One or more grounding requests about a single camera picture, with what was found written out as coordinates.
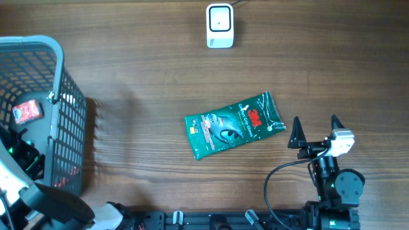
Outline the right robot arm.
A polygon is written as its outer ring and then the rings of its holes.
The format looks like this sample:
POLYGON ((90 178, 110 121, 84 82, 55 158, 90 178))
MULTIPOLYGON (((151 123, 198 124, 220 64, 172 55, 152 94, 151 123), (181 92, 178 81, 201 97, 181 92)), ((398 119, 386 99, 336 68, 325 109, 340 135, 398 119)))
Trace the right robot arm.
POLYGON ((288 148, 298 149, 298 159, 307 168, 316 187, 318 200, 301 208, 297 229, 360 229, 357 207, 365 185, 364 176, 354 169, 340 169, 337 158, 348 153, 355 143, 353 132, 337 116, 331 117, 332 131, 318 142, 308 142, 296 116, 288 148))

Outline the green 3M gloves packet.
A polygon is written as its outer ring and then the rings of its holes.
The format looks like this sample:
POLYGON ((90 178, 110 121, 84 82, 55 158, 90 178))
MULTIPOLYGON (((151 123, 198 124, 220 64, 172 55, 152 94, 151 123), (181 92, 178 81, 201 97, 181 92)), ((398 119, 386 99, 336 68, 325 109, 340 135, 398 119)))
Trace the green 3M gloves packet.
POLYGON ((186 116, 185 126, 196 160, 286 129, 269 91, 220 109, 186 116))

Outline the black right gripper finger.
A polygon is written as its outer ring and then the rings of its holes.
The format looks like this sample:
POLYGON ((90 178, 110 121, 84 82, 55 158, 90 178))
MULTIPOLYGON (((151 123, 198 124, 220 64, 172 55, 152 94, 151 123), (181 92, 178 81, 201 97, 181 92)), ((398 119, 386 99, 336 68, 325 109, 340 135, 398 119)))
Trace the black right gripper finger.
POLYGON ((340 120, 335 114, 331 116, 331 127, 333 130, 344 128, 344 125, 340 122, 340 120))
POLYGON ((289 149, 306 148, 307 141, 304 135, 302 124, 298 116, 294 117, 293 128, 288 142, 289 149))

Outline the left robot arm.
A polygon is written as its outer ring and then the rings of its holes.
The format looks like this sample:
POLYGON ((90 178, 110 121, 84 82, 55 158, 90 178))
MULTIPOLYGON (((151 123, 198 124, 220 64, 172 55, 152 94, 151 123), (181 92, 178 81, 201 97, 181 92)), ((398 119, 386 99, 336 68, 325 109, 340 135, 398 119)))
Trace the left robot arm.
POLYGON ((21 136, 1 126, 1 229, 23 229, 36 212, 43 217, 33 229, 120 228, 123 214, 114 205, 93 209, 76 195, 34 182, 9 152, 33 149, 21 136))

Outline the red tissue packet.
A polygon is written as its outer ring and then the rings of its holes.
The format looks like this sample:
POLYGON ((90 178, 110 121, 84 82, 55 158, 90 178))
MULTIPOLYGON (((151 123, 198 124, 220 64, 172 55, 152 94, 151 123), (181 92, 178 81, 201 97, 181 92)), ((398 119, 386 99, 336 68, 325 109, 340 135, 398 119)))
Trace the red tissue packet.
POLYGON ((12 114, 18 125, 23 125, 43 117, 40 103, 35 99, 14 106, 12 108, 12 114))

